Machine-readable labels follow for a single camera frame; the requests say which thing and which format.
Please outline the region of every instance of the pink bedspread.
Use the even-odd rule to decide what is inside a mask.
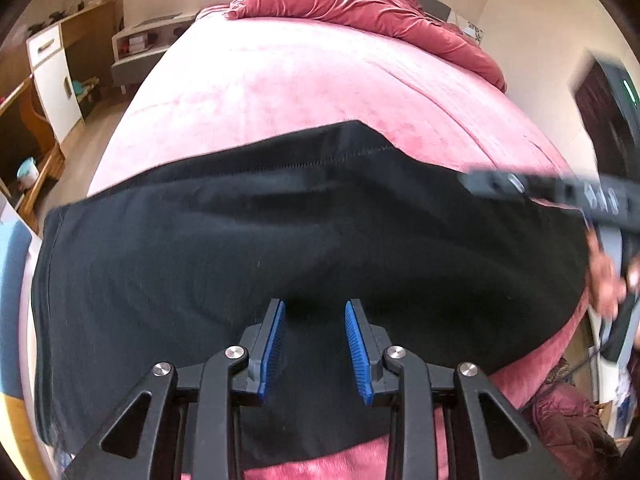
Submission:
[[[209,12],[140,87],[95,173],[96,193],[140,171],[286,132],[358,119],[408,155],[455,170],[569,168],[481,77],[400,40],[311,20],[227,21]],[[492,380],[521,406],[564,352],[584,310]],[[441,476],[446,475],[439,447]],[[386,440],[248,472],[247,479],[382,480]]]

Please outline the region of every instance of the black fabric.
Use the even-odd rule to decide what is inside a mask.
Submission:
[[[620,457],[611,480],[637,480],[640,471],[640,428],[636,430],[631,443]]]
[[[361,298],[395,344],[487,373],[545,342],[584,289],[582,221],[479,200],[357,121],[172,162],[49,213],[33,286],[36,419],[76,453],[154,363],[205,361],[287,304],[245,467],[381,436],[344,333]]]

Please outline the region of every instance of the white cabinet door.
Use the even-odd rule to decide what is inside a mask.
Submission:
[[[68,135],[82,116],[71,85],[64,50],[33,71],[40,102],[58,142]]]

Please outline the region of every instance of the cabinet handle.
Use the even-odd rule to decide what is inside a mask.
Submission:
[[[51,45],[53,45],[53,38],[51,38],[47,43],[42,44],[38,47],[38,54],[42,54],[45,50],[47,50]]]
[[[65,87],[66,97],[71,99],[73,92],[71,91],[71,85],[69,84],[69,78],[65,76],[65,80],[62,82],[62,86]]]

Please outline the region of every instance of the drawer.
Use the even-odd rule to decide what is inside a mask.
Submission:
[[[51,54],[60,50],[62,40],[60,38],[60,26],[54,25],[27,40],[27,51],[32,68],[36,68]]]

